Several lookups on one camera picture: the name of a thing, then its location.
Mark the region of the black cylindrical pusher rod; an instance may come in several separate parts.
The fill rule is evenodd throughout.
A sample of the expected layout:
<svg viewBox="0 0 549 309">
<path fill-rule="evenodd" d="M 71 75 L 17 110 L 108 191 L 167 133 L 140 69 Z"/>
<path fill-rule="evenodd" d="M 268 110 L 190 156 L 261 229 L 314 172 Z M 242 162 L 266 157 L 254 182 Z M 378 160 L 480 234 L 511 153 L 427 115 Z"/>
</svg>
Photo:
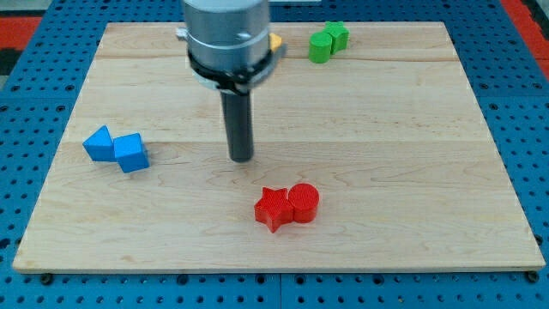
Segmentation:
<svg viewBox="0 0 549 309">
<path fill-rule="evenodd" d="M 221 93 L 229 157 L 243 163 L 254 154 L 250 96 Z"/>
</svg>

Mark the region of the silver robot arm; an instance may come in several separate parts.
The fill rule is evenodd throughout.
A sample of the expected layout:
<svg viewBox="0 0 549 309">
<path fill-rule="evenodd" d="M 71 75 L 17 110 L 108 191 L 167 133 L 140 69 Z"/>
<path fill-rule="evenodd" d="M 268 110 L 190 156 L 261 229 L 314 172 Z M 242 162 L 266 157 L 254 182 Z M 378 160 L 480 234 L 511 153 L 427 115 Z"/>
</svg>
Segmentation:
<svg viewBox="0 0 549 309">
<path fill-rule="evenodd" d="M 254 155 L 251 90 L 274 72 L 287 45 L 270 31 L 267 0 L 182 0 L 187 45 L 195 78 L 220 93 L 228 154 L 246 162 Z"/>
</svg>

